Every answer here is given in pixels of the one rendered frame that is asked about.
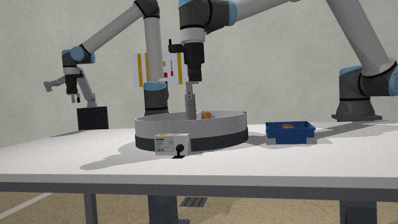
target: white table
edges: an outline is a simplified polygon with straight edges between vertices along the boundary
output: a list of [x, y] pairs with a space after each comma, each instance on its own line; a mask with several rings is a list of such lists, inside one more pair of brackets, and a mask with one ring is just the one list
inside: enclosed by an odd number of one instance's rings
[[148, 195], [151, 224], [177, 223], [176, 196], [339, 200], [341, 223], [398, 201], [397, 121], [311, 124], [316, 145], [266, 145], [265, 125], [248, 125], [247, 142], [183, 159], [137, 149], [134, 129], [26, 142], [0, 149], [0, 191], [83, 193], [87, 223], [95, 194]]

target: blue bin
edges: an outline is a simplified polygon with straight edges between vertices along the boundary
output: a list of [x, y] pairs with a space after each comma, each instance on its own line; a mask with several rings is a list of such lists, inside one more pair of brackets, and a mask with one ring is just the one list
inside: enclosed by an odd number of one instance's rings
[[[292, 125], [294, 128], [282, 128]], [[307, 138], [315, 137], [315, 127], [307, 121], [266, 122], [268, 139], [275, 139], [276, 144], [307, 144]]]

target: white line on floor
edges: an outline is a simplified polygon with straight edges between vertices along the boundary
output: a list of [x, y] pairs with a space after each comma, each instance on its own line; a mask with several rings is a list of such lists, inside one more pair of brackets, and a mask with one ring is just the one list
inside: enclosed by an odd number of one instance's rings
[[47, 196], [49, 196], [51, 194], [52, 193], [44, 193], [44, 194], [41, 194], [41, 195], [39, 195], [39, 196], [37, 196], [35, 198], [32, 198], [31, 200], [29, 200], [29, 201], [27, 201], [25, 203], [22, 203], [22, 204], [20, 204], [18, 206], [15, 206], [14, 208], [12, 208], [10, 210], [7, 210], [7, 211], [1, 213], [0, 214], [0, 219], [3, 219], [5, 217], [11, 215], [12, 213], [15, 213], [15, 212], [17, 212], [17, 211], [19, 211], [19, 210], [21, 210], [21, 209], [23, 209], [25, 207], [28, 207], [29, 205], [31, 205], [31, 204], [39, 201], [39, 200], [42, 200], [43, 198], [45, 198], [45, 197], [47, 197]]

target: robotic arm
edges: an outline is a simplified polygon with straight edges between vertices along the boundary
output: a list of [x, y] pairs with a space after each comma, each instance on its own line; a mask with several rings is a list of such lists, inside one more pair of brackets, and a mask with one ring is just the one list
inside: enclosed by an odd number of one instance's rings
[[45, 82], [46, 90], [49, 92], [52, 86], [66, 83], [67, 94], [71, 95], [72, 102], [74, 102], [75, 95], [79, 98], [76, 88], [77, 83], [79, 83], [84, 97], [95, 102], [95, 95], [91, 92], [84, 72], [77, 65], [94, 63], [94, 52], [140, 17], [144, 19], [148, 55], [149, 81], [144, 84], [146, 112], [150, 111], [152, 114], [168, 113], [168, 88], [166, 83], [162, 81], [163, 58], [160, 37], [160, 13], [159, 5], [156, 0], [134, 1], [134, 5], [131, 8], [126, 10], [84, 43], [71, 50], [62, 51], [63, 73], [65, 76], [56, 81]]
[[[184, 52], [190, 81], [201, 81], [205, 35], [224, 26], [299, 0], [179, 0], [181, 44], [170, 52]], [[362, 66], [340, 71], [338, 121], [375, 120], [370, 96], [398, 95], [398, 67], [380, 44], [358, 0], [326, 0]]]

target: white wall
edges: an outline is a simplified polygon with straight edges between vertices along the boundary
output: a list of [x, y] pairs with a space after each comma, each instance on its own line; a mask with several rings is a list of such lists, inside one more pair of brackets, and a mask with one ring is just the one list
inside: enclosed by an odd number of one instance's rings
[[[178, 1], [158, 0], [163, 50], [180, 41]], [[360, 1], [388, 56], [398, 59], [398, 1]], [[0, 147], [78, 130], [60, 78], [61, 51], [87, 40], [133, 1], [3, 1], [0, 3]], [[86, 72], [110, 128], [132, 128], [143, 116], [143, 90], [132, 86], [132, 57], [145, 53], [138, 20], [100, 48]], [[359, 65], [325, 1], [288, 2], [206, 36], [197, 110], [244, 110], [248, 124], [335, 121], [338, 72]], [[185, 111], [185, 86], [169, 87], [169, 112]], [[376, 114], [397, 119], [396, 97], [373, 97]]]

